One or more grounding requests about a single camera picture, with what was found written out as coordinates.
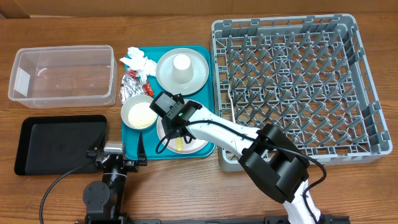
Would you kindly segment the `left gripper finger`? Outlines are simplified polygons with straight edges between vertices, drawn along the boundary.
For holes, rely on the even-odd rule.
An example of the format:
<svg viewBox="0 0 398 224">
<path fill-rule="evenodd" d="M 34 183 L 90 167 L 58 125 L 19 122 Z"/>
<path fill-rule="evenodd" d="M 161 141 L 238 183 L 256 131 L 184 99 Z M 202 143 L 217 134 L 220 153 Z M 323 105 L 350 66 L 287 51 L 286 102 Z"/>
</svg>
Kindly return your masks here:
<svg viewBox="0 0 398 224">
<path fill-rule="evenodd" d="M 139 166 L 147 166 L 147 156 L 144 149 L 144 139 L 142 132 L 140 132 L 139 140 L 137 143 L 137 164 Z"/>
<path fill-rule="evenodd" d="M 97 150 L 102 151 L 104 145 L 106 144 L 107 137 L 108 137 L 108 130 L 107 129 L 101 130 L 101 132 L 98 134 L 96 140 L 93 143 L 93 149 L 95 151 Z"/>
</svg>

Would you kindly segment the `yellow plastic fork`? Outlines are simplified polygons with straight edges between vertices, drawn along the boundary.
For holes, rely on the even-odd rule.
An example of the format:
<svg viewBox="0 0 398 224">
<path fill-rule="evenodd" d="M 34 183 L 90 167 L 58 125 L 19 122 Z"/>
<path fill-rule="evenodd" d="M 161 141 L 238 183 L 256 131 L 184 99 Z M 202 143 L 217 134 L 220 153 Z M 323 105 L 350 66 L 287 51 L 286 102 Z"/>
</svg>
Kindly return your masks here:
<svg viewBox="0 0 398 224">
<path fill-rule="evenodd" d="M 183 138 L 176 138 L 175 143 L 176 143 L 176 150 L 183 151 Z"/>
</svg>

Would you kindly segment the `pink plate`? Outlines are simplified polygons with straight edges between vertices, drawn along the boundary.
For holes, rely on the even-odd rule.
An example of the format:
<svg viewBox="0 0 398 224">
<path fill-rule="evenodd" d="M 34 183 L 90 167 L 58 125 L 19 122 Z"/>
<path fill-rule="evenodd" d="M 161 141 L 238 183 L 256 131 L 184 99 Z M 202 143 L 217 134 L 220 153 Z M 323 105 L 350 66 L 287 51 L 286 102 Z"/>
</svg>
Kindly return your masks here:
<svg viewBox="0 0 398 224">
<path fill-rule="evenodd" d="M 163 137 L 165 137 L 165 131 L 162 125 L 162 118 L 158 117 L 157 119 L 157 123 L 156 123 L 156 129 L 157 129 L 157 135 L 159 137 L 159 139 L 162 139 Z M 179 154 L 192 154 L 194 152 L 199 151 L 200 149 L 202 149 L 203 147 L 205 147 L 208 144 L 208 141 L 204 141 L 204 140 L 198 140 L 198 139 L 192 139 L 190 141 L 190 143 L 186 143 L 186 141 L 189 141 L 190 138 L 189 137 L 185 137 L 183 138 L 183 151 L 177 151 L 176 150 L 176 143 L 175 143 L 175 139 L 171 139 L 167 145 L 167 150 L 168 151 L 172 151 L 172 152 L 176 152 Z"/>
</svg>

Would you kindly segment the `grey bowl with rice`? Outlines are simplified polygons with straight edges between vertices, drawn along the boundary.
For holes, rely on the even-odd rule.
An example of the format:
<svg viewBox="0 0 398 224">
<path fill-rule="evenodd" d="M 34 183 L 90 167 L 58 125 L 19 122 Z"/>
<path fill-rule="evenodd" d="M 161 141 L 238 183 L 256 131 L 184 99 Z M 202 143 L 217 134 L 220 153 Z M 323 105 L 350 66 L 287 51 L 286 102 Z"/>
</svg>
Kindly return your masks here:
<svg viewBox="0 0 398 224">
<path fill-rule="evenodd" d="M 151 127 L 158 115 L 150 109 L 153 98 L 148 95 L 136 95 L 124 102 L 121 108 L 123 123 L 132 129 L 142 130 Z"/>
</svg>

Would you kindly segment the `grey plate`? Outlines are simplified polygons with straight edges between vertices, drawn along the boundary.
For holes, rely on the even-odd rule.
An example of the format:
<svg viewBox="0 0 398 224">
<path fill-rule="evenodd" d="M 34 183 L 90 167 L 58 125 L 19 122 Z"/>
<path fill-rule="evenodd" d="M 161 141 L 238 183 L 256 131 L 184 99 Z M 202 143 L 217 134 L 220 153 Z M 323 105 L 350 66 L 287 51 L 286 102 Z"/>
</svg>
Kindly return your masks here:
<svg viewBox="0 0 398 224">
<path fill-rule="evenodd" d="M 191 58 L 193 79 L 186 84 L 177 83 L 172 76 L 173 59 L 178 54 L 186 54 Z M 204 56 L 189 48 L 176 48 L 166 52 L 157 62 L 156 79 L 167 92 L 191 95 L 199 91 L 207 82 L 210 69 Z"/>
</svg>

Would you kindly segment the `white cup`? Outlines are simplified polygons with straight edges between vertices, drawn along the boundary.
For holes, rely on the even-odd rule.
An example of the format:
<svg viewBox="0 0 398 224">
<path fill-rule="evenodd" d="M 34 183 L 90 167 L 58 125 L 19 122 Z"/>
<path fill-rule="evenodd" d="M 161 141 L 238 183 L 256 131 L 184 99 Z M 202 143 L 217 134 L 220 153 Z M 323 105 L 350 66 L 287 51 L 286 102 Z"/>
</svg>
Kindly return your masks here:
<svg viewBox="0 0 398 224">
<path fill-rule="evenodd" d="M 193 79 L 191 58 L 186 54 L 178 54 L 173 59 L 172 76 L 177 83 L 186 84 Z"/>
</svg>

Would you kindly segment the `white plastic fork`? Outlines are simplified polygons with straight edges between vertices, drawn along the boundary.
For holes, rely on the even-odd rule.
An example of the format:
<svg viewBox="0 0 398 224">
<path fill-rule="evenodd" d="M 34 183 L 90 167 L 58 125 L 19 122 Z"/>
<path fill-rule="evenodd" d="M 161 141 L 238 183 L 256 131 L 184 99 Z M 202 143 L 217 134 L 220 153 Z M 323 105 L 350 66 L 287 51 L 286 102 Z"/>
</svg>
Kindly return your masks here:
<svg viewBox="0 0 398 224">
<path fill-rule="evenodd" d="M 235 118 L 235 112 L 234 112 L 234 102 L 233 102 L 233 98 L 232 98 L 232 94 L 231 94 L 231 85 L 228 84 L 228 99 L 229 99 L 229 103 L 230 103 L 230 107 L 231 107 L 231 119 L 233 123 L 236 123 L 236 118 Z"/>
</svg>

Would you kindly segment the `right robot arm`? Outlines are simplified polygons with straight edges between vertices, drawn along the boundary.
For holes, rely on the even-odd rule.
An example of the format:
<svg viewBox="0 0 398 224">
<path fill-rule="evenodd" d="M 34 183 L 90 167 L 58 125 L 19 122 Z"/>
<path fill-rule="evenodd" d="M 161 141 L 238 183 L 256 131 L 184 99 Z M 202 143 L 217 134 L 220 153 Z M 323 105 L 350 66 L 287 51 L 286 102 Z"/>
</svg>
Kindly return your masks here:
<svg viewBox="0 0 398 224">
<path fill-rule="evenodd" d="M 172 132 L 212 142 L 238 157 L 256 187 L 287 211 L 290 223 L 322 223 L 321 211 L 309 190 L 308 167 L 312 158 L 300 153 L 276 126 L 262 129 L 241 126 L 223 119 L 199 103 L 152 103 Z"/>
</svg>

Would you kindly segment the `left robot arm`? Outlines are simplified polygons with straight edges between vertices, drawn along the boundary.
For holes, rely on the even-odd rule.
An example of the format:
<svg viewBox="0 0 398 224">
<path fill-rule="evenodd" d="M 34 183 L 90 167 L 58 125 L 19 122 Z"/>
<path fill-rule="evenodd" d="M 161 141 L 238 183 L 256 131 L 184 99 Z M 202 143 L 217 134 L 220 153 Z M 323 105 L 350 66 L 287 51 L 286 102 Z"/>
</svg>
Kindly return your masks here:
<svg viewBox="0 0 398 224">
<path fill-rule="evenodd" d="M 122 212 L 127 174 L 138 172 L 147 165 L 143 136 L 139 135 L 137 159 L 125 157 L 123 142 L 108 141 L 102 149 L 90 149 L 86 156 L 93 165 L 103 171 L 102 179 L 87 185 L 83 191 L 86 205 L 85 223 L 132 223 L 127 213 Z"/>
</svg>

